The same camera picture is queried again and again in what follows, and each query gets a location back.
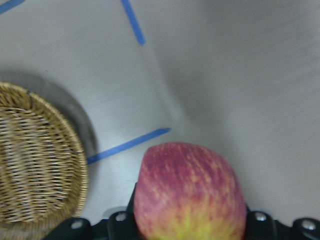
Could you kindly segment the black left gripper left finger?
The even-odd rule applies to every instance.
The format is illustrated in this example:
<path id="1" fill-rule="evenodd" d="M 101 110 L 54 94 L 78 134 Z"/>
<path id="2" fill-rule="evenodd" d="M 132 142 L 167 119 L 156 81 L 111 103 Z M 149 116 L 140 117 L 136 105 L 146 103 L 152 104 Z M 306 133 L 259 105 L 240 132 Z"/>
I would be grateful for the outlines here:
<path id="1" fill-rule="evenodd" d="M 140 234 L 134 217 L 133 190 L 128 205 L 114 208 L 97 224 L 82 217 L 70 217 L 48 233 L 45 240 L 139 240 Z"/>

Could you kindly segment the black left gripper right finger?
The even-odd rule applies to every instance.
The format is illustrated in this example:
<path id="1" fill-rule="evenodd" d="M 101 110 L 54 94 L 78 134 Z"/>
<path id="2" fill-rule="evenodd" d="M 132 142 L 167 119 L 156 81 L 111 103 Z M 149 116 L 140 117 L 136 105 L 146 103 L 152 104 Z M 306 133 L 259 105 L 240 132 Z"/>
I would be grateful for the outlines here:
<path id="1" fill-rule="evenodd" d="M 262 210 L 246 206 L 245 240 L 319 240 L 320 221 L 297 218 L 288 226 Z"/>

